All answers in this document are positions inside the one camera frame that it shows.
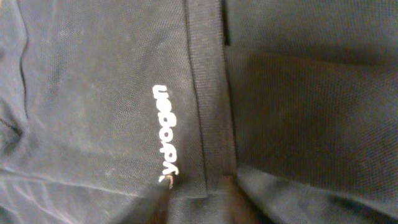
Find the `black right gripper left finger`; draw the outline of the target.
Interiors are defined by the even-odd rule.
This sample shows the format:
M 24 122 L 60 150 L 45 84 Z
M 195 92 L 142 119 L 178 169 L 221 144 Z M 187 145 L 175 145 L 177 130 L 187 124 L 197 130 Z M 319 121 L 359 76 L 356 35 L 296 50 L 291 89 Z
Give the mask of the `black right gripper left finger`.
M 144 196 L 130 205 L 119 224 L 166 224 L 168 220 L 169 201 L 174 186 L 174 175 L 169 174 L 156 185 L 143 191 Z

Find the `black t-shirt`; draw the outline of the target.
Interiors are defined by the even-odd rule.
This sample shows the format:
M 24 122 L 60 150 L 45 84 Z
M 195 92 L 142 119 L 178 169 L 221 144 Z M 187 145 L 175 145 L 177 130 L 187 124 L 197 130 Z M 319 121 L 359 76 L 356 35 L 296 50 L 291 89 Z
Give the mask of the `black t-shirt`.
M 396 1 L 2 1 L 1 222 L 397 222 Z

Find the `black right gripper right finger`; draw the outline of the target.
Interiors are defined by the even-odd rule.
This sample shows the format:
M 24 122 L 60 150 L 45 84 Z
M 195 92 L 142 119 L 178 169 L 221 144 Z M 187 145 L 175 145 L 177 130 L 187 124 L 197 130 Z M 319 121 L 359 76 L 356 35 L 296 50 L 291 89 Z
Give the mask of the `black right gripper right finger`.
M 238 181 L 230 175 L 223 176 L 220 188 L 224 192 L 223 207 L 232 224 L 263 224 L 267 218 L 250 201 L 247 194 L 239 186 Z

